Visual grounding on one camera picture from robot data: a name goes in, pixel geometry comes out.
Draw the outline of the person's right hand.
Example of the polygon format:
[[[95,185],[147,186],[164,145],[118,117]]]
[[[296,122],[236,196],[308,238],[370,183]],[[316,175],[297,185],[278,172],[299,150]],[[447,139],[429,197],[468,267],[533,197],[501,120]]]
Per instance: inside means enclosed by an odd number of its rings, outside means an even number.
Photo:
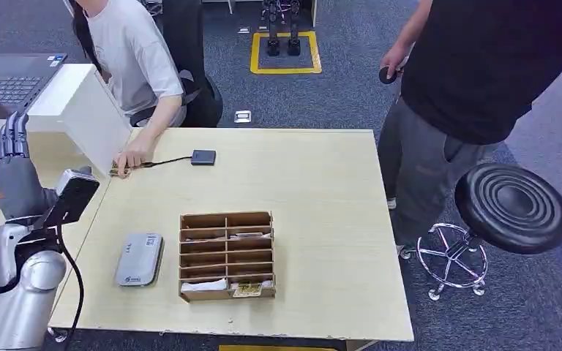
[[[395,44],[390,48],[381,60],[379,78],[382,83],[393,83],[397,79],[404,69],[409,53],[409,46]]]

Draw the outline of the person's left hand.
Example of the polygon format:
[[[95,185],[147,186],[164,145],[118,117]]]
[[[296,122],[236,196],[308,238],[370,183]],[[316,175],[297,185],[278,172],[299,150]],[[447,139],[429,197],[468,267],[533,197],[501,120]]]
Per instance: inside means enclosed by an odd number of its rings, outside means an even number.
[[[154,140],[147,137],[135,138],[113,160],[113,174],[125,178],[127,173],[140,167],[152,153]]]

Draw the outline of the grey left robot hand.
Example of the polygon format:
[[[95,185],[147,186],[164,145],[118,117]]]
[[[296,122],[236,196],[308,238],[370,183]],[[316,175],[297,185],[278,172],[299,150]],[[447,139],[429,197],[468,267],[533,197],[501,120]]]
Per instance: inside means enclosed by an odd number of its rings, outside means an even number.
[[[13,112],[0,128],[0,210],[6,220],[39,216],[56,204],[30,158],[25,113]]]

